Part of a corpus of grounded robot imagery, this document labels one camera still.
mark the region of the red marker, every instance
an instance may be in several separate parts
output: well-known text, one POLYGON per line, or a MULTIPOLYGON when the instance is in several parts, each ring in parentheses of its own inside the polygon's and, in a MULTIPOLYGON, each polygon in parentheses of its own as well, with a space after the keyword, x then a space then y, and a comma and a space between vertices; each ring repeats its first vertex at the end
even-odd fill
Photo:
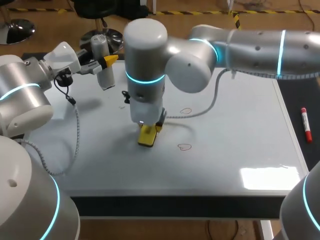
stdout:
POLYGON ((312 136, 311 136, 310 125, 309 125, 308 116, 307 116, 307 109, 305 107, 301 108, 301 115, 302 115, 304 131, 305 131, 306 142, 310 144, 312 143, 312 136))

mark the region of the chair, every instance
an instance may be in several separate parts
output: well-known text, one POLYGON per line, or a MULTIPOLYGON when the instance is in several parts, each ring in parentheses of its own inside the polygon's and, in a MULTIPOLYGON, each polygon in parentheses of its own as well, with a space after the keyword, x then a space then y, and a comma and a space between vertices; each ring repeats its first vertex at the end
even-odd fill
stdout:
POLYGON ((11 19, 5 5, 14 0, 0 0, 0 10, 4 22, 0 23, 0 44, 9 45, 20 43, 31 37, 35 31, 35 25, 26 19, 11 19))
POLYGON ((117 0, 73 0, 76 14, 84 19, 94 19, 96 29, 84 34, 79 42, 81 49, 90 49, 90 41, 94 35, 106 36, 110 54, 116 54, 123 47, 123 35, 114 29, 107 28, 103 18, 114 15, 117 10, 117 0))

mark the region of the wooden floor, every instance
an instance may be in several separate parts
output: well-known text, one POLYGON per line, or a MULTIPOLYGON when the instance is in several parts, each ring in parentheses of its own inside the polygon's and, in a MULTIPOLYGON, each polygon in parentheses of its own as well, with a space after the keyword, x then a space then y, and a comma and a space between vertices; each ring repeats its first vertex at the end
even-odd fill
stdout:
MULTIPOLYGON (((234 10, 248 10, 248 0, 239 0, 234 10)), ((266 0, 254 10, 299 10, 298 0, 266 0)), ((319 0, 302 0, 305 9, 320 10, 319 0)), ((215 11, 224 9, 224 0, 158 0, 158 11, 215 11)), ((66 0, 16 0, 10 8, 69 8, 66 0)), ((60 42, 68 42, 75 50, 79 49, 79 39, 95 28, 93 20, 77 17, 73 12, 11 12, 13 19, 28 19, 36 26, 30 39, 15 45, 0 45, 0 55, 49 52, 60 42)), ((315 30, 320 31, 320 14, 310 15, 315 30)), ((162 22, 170 35, 184 38, 193 26, 213 25, 219 28, 234 29, 231 16, 212 15, 157 15, 150 16, 162 22)), ((305 14, 241 14, 240 25, 244 30, 311 30, 312 24, 305 14)), ((108 26, 123 33, 128 20, 117 16, 106 17, 108 26)), ((278 221, 273 222, 274 231, 280 229, 278 221)), ((232 240, 235 221, 215 221, 209 224, 213 240, 232 240)), ((81 240, 209 240, 205 220, 82 220, 81 240)), ((235 240, 256 240, 254 223, 250 220, 239 221, 239 232, 235 240)))

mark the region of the black chair base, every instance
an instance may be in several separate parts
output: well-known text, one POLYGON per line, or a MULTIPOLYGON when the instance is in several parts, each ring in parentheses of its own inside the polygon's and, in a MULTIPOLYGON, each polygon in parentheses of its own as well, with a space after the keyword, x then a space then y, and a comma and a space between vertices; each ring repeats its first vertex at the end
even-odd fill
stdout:
POLYGON ((117 54, 124 46, 124 37, 121 32, 110 28, 104 28, 102 32, 91 30, 83 35, 79 42, 80 48, 89 50, 91 48, 91 38, 97 34, 105 35, 108 41, 110 55, 117 54))
POLYGON ((13 19, 11 23, 0 23, 0 45, 20 43, 36 31, 35 25, 26 19, 13 19))

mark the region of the whiteboard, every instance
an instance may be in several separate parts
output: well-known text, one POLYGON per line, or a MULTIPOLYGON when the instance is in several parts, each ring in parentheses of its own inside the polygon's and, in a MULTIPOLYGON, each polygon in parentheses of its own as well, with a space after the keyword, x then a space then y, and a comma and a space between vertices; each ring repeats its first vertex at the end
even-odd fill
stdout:
MULTIPOLYGON (((197 94, 166 77, 168 115, 206 109, 215 81, 197 94)), ((80 150, 68 175, 56 177, 75 196, 275 196, 287 194, 308 170, 277 81, 229 72, 214 108, 190 119, 167 119, 152 148, 139 146, 130 119, 124 61, 113 65, 116 86, 102 91, 94 75, 75 75, 70 95, 80 113, 80 150)), ((45 92, 54 116, 29 135, 52 171, 65 168, 76 146, 73 107, 55 88, 45 92)), ((30 155, 39 157, 27 147, 30 155)))

